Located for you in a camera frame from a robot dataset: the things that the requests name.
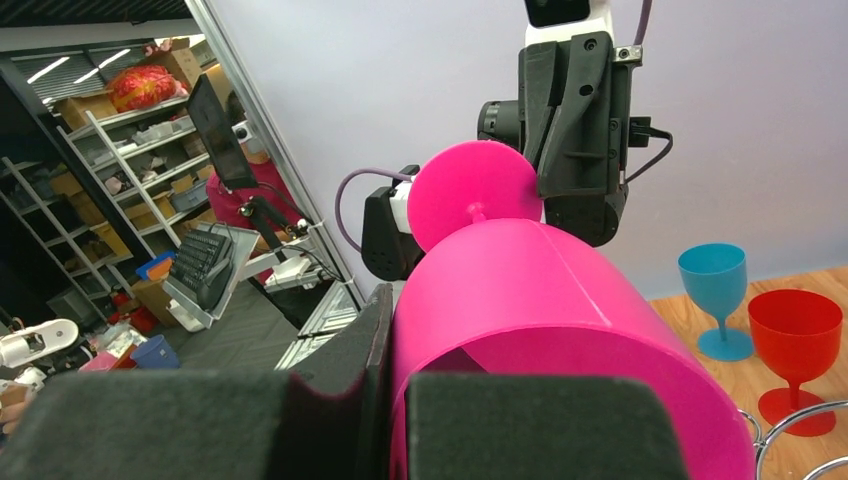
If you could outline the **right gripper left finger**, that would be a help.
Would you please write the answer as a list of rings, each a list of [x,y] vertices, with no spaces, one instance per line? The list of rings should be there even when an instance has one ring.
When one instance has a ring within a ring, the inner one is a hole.
[[[5,479],[385,479],[393,290],[284,370],[56,377],[1,453]]]

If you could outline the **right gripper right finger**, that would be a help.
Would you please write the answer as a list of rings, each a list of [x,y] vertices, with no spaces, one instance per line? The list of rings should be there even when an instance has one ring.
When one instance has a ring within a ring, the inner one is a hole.
[[[406,394],[410,479],[686,479],[662,403],[616,377],[422,373]]]

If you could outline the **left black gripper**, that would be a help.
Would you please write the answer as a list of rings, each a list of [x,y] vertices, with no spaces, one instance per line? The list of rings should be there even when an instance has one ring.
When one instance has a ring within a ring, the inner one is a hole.
[[[477,136],[532,165],[547,224],[602,246],[617,234],[629,195],[627,154],[646,146],[649,120],[630,114],[636,47],[606,31],[546,40],[518,55],[518,97],[485,103]]]

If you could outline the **pink plastic wine glass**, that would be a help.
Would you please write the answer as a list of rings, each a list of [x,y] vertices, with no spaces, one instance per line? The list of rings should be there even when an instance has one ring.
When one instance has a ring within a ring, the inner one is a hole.
[[[747,422],[722,387],[600,252],[542,222],[517,151],[469,141],[415,176],[407,217],[424,257],[393,321],[392,454],[405,458],[405,392],[426,369],[611,375],[649,385],[695,479],[751,479]]]

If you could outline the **blue plastic wine glass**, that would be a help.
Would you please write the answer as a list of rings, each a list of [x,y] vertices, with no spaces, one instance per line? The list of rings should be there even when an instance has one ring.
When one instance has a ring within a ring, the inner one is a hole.
[[[706,243],[681,253],[677,266],[690,300],[716,320],[717,326],[701,333],[696,345],[706,357],[742,361],[754,353],[751,337],[731,328],[727,319],[743,302],[748,286],[746,252],[730,243]]]

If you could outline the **red plastic wine glass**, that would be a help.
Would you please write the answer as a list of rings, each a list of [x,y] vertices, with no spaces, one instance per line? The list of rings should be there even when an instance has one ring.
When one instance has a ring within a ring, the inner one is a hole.
[[[843,311],[830,298],[800,289],[778,289],[754,297],[748,316],[755,352],[787,382],[763,393],[759,413],[771,425],[801,410],[823,404],[802,385],[824,375],[842,344]]]

